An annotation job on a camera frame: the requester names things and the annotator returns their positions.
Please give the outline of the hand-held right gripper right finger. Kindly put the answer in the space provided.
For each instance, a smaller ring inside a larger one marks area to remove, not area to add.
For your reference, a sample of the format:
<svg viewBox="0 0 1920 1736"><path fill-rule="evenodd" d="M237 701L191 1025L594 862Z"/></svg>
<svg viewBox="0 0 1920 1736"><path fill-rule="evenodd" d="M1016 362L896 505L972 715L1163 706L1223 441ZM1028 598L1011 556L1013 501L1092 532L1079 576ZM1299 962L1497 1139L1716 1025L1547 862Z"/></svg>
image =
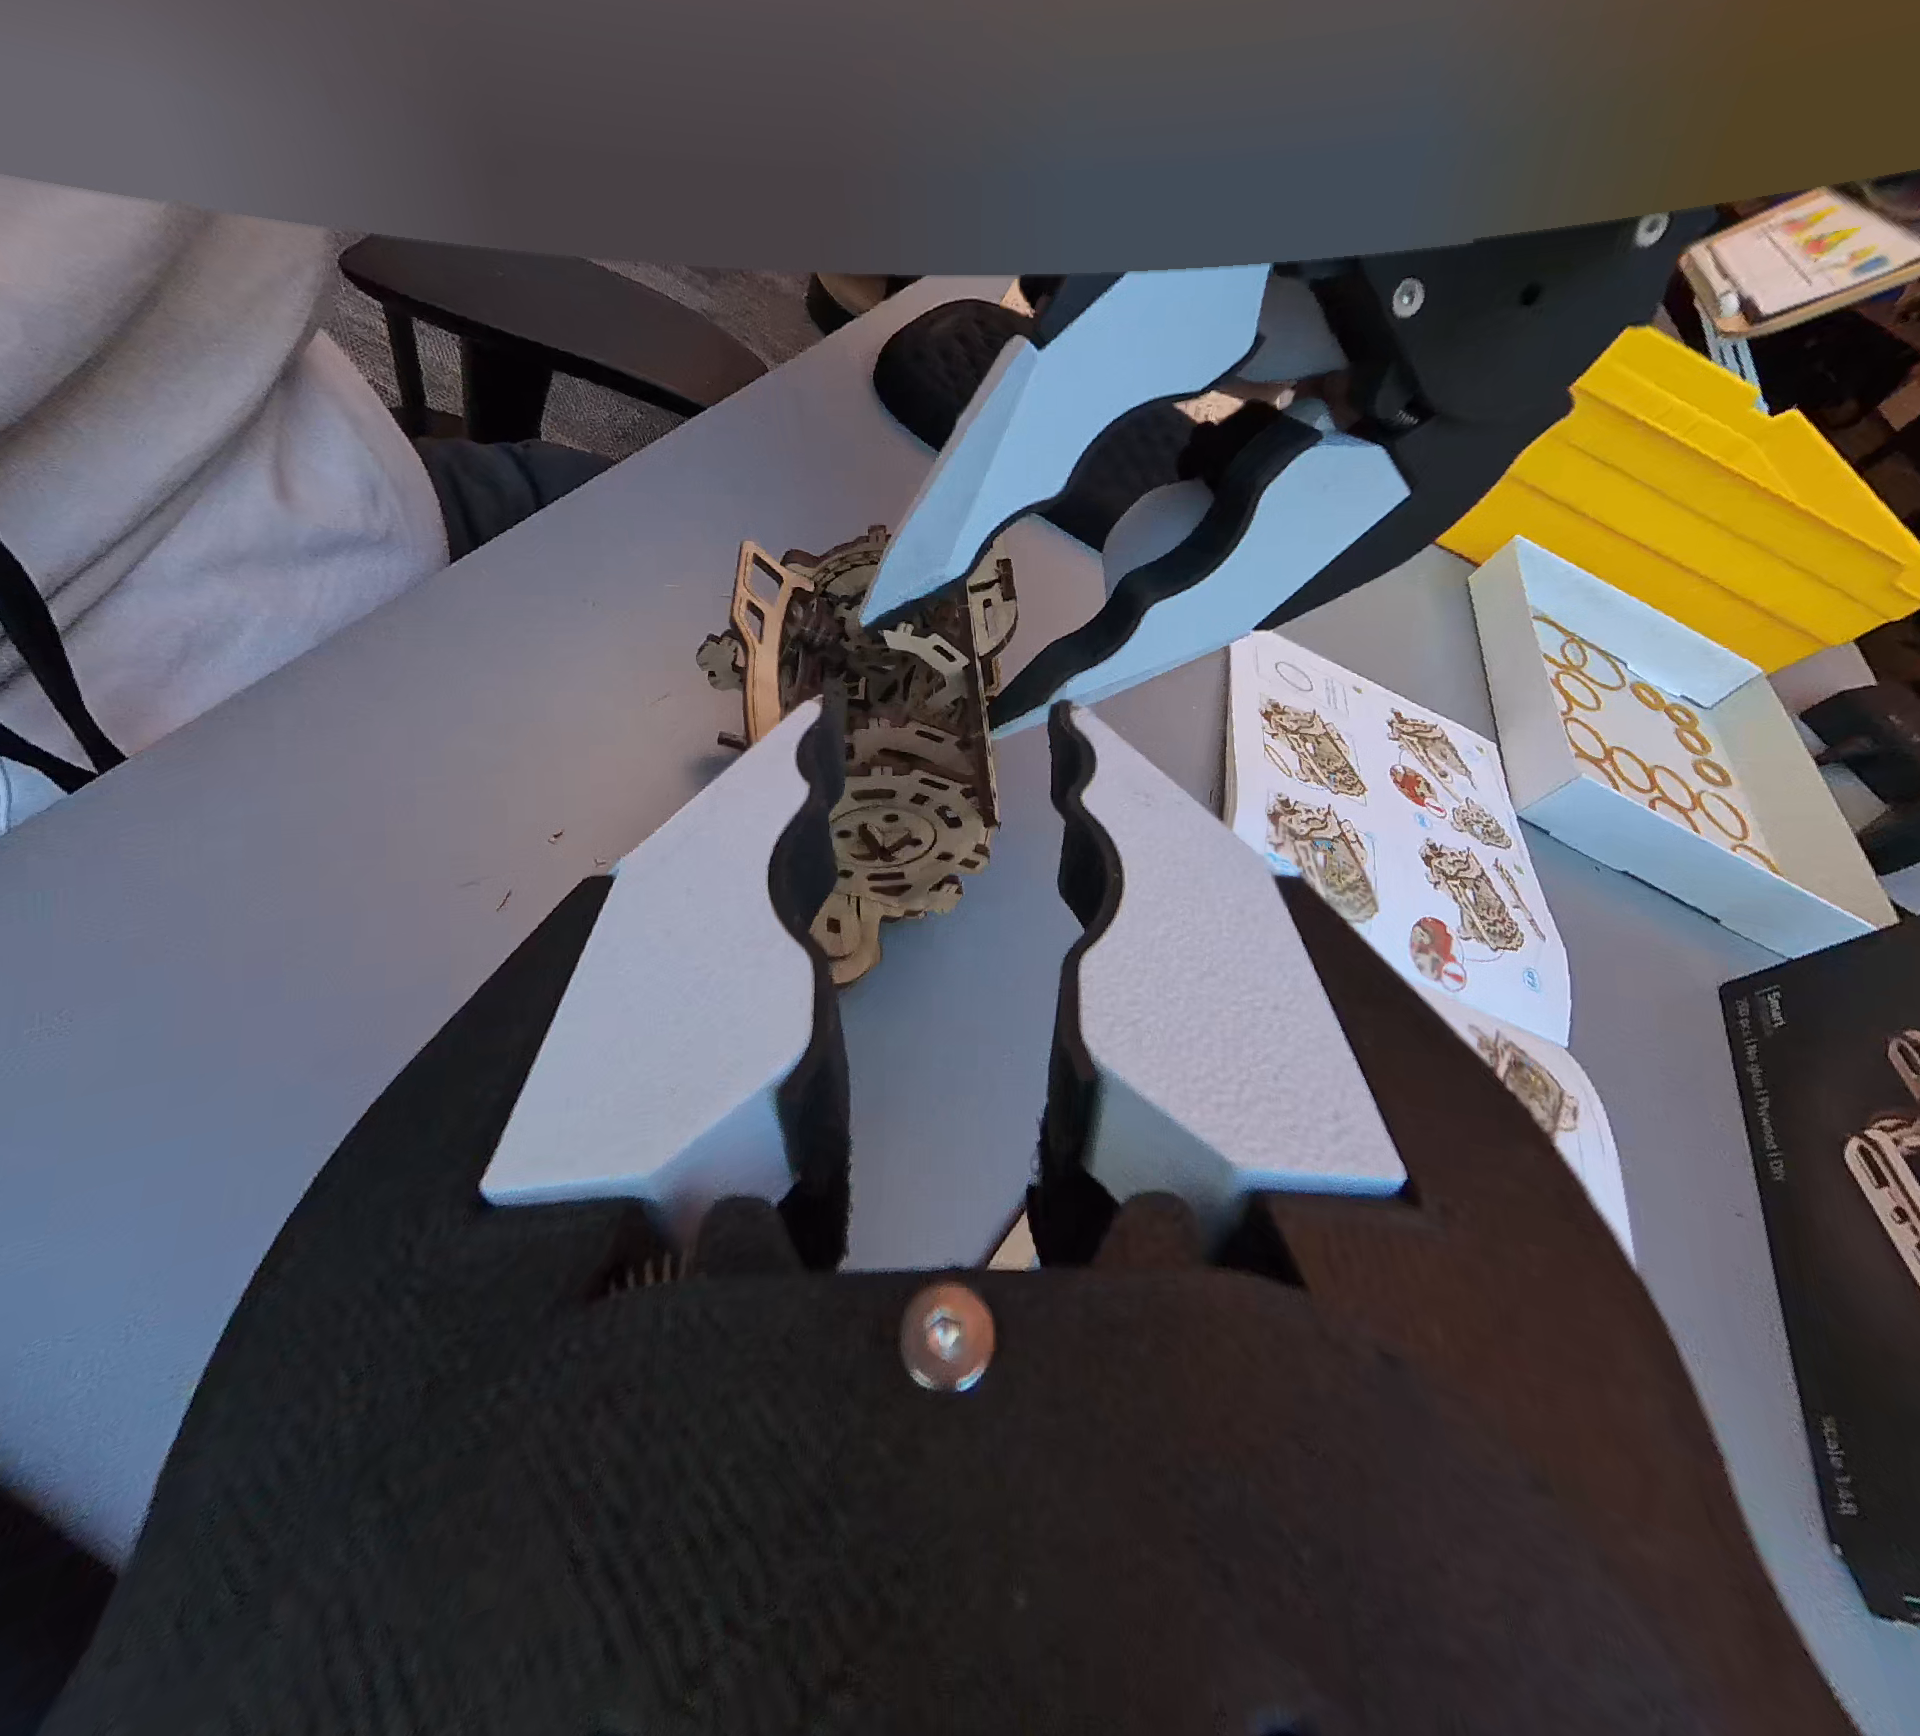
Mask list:
<svg viewBox="0 0 1920 1736"><path fill-rule="evenodd" d="M1140 1196L1180 1203L1203 1253L1251 1196L1399 1196L1280 876L1090 710L1057 702L1045 732L1077 936L1026 1196L1038 1262L1092 1262Z"/></svg>

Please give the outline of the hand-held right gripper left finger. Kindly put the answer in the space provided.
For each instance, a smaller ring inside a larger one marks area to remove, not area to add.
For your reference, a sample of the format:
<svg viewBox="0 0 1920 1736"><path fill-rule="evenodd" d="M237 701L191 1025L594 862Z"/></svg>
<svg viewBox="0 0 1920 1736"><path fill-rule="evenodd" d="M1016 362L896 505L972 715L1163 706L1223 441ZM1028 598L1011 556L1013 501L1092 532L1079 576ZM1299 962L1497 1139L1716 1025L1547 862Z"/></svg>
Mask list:
<svg viewBox="0 0 1920 1736"><path fill-rule="evenodd" d="M850 1069L811 925L837 885L841 709L808 698L616 867L481 1196L635 1199L689 1246L727 1199L804 1266L852 1216Z"/></svg>

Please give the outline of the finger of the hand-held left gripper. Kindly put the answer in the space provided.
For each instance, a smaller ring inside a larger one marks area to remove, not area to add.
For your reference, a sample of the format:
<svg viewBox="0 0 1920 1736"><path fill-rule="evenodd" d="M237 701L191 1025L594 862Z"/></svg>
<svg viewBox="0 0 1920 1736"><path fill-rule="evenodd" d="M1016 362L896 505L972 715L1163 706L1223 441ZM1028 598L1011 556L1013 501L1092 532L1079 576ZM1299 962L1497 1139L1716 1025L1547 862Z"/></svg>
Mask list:
<svg viewBox="0 0 1920 1736"><path fill-rule="evenodd" d="M1233 644L1409 499L1393 456L1308 423L1261 429L1216 483L1141 496L1102 549L1106 598L989 702L1007 737Z"/></svg>
<svg viewBox="0 0 1920 1736"><path fill-rule="evenodd" d="M1083 452L1138 410L1183 431L1181 480L1222 491L1276 412L1239 403L1197 423L1185 403L1223 391L1254 355L1272 275L1243 263L1063 279L961 407L875 568L864 625L966 583L998 532L1063 496Z"/></svg>

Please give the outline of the wooden mechanical model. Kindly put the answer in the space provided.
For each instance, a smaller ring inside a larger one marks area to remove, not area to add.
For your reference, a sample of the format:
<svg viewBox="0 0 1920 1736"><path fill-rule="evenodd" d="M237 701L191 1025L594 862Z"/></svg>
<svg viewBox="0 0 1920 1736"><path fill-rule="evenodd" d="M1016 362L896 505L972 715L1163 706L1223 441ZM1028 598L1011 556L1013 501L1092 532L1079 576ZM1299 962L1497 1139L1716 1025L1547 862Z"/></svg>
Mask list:
<svg viewBox="0 0 1920 1736"><path fill-rule="evenodd" d="M712 689L740 694L742 732L718 738L730 753L811 698L844 702L836 883L811 925L837 986L882 960L887 925L959 905L999 823L988 706L1017 627L1011 558L994 542L958 591L864 628L889 541L873 525L821 553L742 542L727 627L693 656Z"/></svg>

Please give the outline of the grey desk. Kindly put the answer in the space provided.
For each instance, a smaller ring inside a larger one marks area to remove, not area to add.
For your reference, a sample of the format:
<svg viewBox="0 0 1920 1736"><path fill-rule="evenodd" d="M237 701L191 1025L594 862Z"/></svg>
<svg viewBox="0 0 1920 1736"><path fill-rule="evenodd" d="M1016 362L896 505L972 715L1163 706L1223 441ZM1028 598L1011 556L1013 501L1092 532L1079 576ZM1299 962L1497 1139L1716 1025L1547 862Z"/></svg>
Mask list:
<svg viewBox="0 0 1920 1736"><path fill-rule="evenodd" d="M130 1550L220 1334L393 1076L597 860L702 788L738 710L693 666L738 545L892 525L928 459L878 349L1006 276L931 279L3 836L3 1484ZM1059 824L1044 730L1003 835L852 993L854 1268L977 1259L1044 1103ZM1540 830L1572 1054L1638 1264L1797 1633L1861 1733L1916 1733L1815 1494L1718 986L1771 957Z"/></svg>

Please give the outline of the yellow plastic bin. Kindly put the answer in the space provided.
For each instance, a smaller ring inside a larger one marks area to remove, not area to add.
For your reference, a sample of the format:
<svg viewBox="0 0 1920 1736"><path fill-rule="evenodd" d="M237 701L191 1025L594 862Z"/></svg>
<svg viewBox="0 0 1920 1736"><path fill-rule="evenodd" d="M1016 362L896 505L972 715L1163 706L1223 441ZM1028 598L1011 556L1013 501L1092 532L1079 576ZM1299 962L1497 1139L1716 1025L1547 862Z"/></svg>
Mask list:
<svg viewBox="0 0 1920 1736"><path fill-rule="evenodd" d="M1524 539L1765 672L1916 613L1916 539L1799 412L1651 327L1570 399L1441 549Z"/></svg>

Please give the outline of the white instruction booklet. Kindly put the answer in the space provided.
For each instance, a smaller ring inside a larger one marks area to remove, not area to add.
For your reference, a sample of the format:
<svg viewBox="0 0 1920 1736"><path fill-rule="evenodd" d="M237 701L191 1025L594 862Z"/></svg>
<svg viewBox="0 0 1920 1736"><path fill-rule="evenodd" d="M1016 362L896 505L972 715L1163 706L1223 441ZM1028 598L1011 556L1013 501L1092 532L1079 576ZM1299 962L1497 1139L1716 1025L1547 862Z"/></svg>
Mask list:
<svg viewBox="0 0 1920 1736"><path fill-rule="evenodd" d="M1572 959L1497 744L1270 633L1227 649L1222 813L1309 885L1527 1110L1634 1253L1615 1137L1572 1059Z"/></svg>

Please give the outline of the clipboard with printed sheet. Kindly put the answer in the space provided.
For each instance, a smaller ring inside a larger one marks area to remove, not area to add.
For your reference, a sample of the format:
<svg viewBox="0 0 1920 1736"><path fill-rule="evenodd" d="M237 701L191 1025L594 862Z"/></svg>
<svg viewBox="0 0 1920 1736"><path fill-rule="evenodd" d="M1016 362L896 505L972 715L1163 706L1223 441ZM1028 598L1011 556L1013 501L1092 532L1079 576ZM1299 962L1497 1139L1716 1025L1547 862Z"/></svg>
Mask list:
<svg viewBox="0 0 1920 1736"><path fill-rule="evenodd" d="M1897 292L1918 276L1916 231L1811 188L1693 243L1678 261L1721 337L1765 337Z"/></svg>

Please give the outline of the white cardboard box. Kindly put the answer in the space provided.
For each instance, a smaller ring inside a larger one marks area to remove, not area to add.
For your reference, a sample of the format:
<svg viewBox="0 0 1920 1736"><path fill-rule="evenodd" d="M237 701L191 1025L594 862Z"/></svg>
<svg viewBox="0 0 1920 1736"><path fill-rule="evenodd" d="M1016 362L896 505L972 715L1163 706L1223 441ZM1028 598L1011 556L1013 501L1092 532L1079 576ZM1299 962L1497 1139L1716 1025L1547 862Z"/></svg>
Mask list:
<svg viewBox="0 0 1920 1736"><path fill-rule="evenodd" d="M1467 593L1505 786L1524 820L1779 957L1895 925L1853 829L1760 668L1526 541L1478 566ZM1529 610L1601 644L1701 715L1749 796L1778 874L1584 775Z"/></svg>

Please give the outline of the pile of tan rubber bands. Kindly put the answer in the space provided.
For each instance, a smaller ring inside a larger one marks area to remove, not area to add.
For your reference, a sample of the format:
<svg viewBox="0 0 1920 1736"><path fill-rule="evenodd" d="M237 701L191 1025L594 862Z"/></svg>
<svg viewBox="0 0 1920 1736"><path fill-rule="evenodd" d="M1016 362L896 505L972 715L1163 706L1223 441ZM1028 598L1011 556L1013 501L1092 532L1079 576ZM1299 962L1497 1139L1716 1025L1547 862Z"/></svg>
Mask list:
<svg viewBox="0 0 1920 1736"><path fill-rule="evenodd" d="M1701 712L1624 656L1529 609L1559 726L1584 775L1771 874L1751 799Z"/></svg>

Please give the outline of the black office chair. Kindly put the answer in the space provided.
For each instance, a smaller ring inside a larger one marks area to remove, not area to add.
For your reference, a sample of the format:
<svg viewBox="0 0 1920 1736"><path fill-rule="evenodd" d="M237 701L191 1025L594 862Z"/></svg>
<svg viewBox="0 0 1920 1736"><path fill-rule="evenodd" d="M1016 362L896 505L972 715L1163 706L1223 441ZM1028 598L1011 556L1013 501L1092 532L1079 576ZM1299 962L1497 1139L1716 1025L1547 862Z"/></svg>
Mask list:
<svg viewBox="0 0 1920 1736"><path fill-rule="evenodd" d="M396 423L410 439L539 439L553 376L684 423L766 375L708 317L592 261L361 236L337 270L385 321ZM427 407L417 324L457 345L456 417Z"/></svg>

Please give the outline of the person's dark trousers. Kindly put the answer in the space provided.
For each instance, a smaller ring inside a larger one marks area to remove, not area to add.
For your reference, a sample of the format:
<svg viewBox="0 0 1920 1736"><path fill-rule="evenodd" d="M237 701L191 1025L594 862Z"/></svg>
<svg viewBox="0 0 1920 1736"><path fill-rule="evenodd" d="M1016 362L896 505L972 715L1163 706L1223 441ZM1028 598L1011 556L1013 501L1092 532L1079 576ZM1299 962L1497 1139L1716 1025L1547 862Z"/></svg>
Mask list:
<svg viewBox="0 0 1920 1736"><path fill-rule="evenodd" d="M616 456L545 441L415 439L451 565L617 468Z"/></svg>

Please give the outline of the black plastic object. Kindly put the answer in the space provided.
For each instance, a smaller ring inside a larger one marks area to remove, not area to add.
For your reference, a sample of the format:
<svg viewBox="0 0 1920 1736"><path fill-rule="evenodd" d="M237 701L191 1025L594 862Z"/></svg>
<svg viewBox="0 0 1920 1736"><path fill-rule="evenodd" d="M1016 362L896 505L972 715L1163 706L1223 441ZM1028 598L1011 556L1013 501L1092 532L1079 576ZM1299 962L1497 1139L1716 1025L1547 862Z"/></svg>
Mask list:
<svg viewBox="0 0 1920 1736"><path fill-rule="evenodd" d="M1871 871L1890 878L1918 862L1918 692L1875 682L1840 691L1808 706L1797 722L1820 749L1814 764L1844 769L1883 804L1856 832Z"/></svg>

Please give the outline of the black product box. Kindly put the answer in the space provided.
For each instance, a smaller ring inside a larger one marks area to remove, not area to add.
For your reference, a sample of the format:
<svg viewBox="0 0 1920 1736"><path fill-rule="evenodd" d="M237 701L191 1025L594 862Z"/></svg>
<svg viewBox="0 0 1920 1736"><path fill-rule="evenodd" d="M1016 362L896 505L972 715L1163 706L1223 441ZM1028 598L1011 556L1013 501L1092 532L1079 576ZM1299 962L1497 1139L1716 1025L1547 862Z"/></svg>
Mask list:
<svg viewBox="0 0 1920 1736"><path fill-rule="evenodd" d="M1865 1608L1918 1623L1918 925L1720 988L1814 1477Z"/></svg>

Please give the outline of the person in grey hoodie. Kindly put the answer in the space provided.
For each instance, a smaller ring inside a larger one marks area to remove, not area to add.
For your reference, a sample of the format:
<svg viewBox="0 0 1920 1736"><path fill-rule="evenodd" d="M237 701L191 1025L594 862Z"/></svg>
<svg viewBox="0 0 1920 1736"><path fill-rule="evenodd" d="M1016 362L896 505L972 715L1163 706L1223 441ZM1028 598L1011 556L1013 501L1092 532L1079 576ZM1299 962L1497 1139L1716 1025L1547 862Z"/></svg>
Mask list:
<svg viewBox="0 0 1920 1736"><path fill-rule="evenodd" d="M329 231L2 180L2 537L138 754L449 562Z"/></svg>

